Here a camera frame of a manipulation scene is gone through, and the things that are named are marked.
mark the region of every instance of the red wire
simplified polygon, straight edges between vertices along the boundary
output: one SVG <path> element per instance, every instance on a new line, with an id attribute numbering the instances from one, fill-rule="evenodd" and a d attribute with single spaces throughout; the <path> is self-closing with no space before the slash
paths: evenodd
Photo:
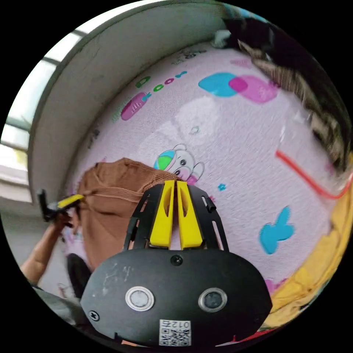
<path id="1" fill-rule="evenodd" d="M 294 161 L 292 161 L 285 153 L 277 150 L 275 153 L 276 157 L 280 158 L 285 162 L 290 168 L 297 172 L 319 195 L 326 197 L 331 200 L 337 200 L 341 198 L 350 188 L 353 178 L 348 180 L 345 188 L 338 195 L 333 195 L 326 191 L 323 187 L 317 184 L 308 174 L 306 174 Z"/>

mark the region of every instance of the cartoon bear print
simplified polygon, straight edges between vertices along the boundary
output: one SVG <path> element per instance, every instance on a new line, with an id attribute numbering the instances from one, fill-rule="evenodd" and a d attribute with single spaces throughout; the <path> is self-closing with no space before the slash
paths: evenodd
<path id="1" fill-rule="evenodd" d="M 177 175 L 189 185 L 194 185 L 202 176 L 205 166 L 202 162 L 195 164 L 194 157 L 183 144 L 176 145 L 172 150 L 161 153 L 153 166 Z"/>

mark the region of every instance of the yellow cloth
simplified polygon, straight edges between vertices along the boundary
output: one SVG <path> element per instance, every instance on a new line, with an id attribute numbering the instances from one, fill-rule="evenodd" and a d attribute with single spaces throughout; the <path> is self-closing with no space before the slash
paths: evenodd
<path id="1" fill-rule="evenodd" d="M 294 319 L 332 278 L 346 250 L 353 224 L 353 184 L 336 203 L 331 231 L 323 235 L 303 265 L 272 296 L 272 310 L 261 329 Z"/>

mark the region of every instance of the qr code label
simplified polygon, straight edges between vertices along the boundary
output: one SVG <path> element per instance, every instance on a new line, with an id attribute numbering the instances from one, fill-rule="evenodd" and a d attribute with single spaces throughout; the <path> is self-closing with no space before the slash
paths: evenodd
<path id="1" fill-rule="evenodd" d="M 160 346 L 191 346 L 191 322 L 159 320 Z"/>

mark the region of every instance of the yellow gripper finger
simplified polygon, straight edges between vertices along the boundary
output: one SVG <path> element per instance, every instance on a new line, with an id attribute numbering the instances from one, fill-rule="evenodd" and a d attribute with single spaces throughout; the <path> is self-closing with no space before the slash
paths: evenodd
<path id="1" fill-rule="evenodd" d="M 196 219 L 188 185 L 185 181 L 177 181 L 178 191 L 178 216 L 181 250 L 199 247 L 202 236 Z"/>
<path id="2" fill-rule="evenodd" d="M 164 182 L 161 200 L 154 220 L 150 245 L 170 248 L 173 226 L 174 180 Z"/>
<path id="3" fill-rule="evenodd" d="M 83 195 L 72 195 L 58 202 L 58 208 L 65 208 L 68 205 L 80 201 L 84 198 Z"/>

